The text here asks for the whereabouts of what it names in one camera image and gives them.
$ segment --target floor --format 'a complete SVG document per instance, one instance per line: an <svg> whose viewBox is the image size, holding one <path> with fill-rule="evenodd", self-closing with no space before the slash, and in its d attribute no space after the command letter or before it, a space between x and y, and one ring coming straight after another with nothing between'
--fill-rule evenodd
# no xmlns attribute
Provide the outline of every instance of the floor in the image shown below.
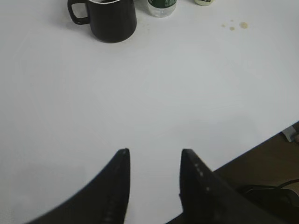
<svg viewBox="0 0 299 224"><path fill-rule="evenodd" d="M294 127L299 130L299 123ZM216 170L233 188L247 184L278 186L299 179L299 144L280 133ZM299 183L285 187L299 194Z"/></svg>

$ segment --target green bottle label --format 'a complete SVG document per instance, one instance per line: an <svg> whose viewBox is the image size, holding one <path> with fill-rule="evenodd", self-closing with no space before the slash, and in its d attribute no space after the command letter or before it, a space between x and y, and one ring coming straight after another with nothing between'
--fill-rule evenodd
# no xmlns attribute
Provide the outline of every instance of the green bottle label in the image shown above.
<svg viewBox="0 0 299 224"><path fill-rule="evenodd" d="M155 8L168 8L173 6L177 0L148 0L149 3Z"/></svg>

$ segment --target small container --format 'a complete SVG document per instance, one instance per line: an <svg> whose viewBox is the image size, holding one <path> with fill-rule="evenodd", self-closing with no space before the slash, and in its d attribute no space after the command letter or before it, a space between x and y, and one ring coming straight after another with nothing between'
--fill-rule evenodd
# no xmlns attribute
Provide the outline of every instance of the small container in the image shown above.
<svg viewBox="0 0 299 224"><path fill-rule="evenodd" d="M176 5L177 0L148 0L149 11L155 17L169 16Z"/></svg>
<svg viewBox="0 0 299 224"><path fill-rule="evenodd" d="M201 6L209 6L212 4L213 1L214 0L195 0L195 3Z"/></svg>

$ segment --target black mug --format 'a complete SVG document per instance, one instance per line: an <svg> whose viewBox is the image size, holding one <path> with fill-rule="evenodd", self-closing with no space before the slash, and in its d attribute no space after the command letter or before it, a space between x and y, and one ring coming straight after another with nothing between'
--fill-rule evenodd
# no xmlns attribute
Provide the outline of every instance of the black mug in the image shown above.
<svg viewBox="0 0 299 224"><path fill-rule="evenodd" d="M75 16L72 5L77 3L85 3L87 17ZM74 23L90 23L93 34L104 42L124 41L137 26L133 0L68 0L67 6Z"/></svg>

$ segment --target black plastic part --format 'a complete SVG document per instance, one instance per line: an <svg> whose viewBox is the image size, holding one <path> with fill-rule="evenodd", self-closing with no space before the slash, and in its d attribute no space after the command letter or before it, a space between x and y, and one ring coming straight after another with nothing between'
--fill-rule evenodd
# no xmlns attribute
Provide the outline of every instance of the black plastic part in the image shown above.
<svg viewBox="0 0 299 224"><path fill-rule="evenodd" d="M180 198L183 213L168 224L284 224L230 188L191 149L182 151Z"/></svg>
<svg viewBox="0 0 299 224"><path fill-rule="evenodd" d="M240 187L237 191L272 215L291 224L299 223L299 196L291 189L247 185Z"/></svg>
<svg viewBox="0 0 299 224"><path fill-rule="evenodd" d="M130 152L119 150L76 195L28 224L123 224L130 192Z"/></svg>

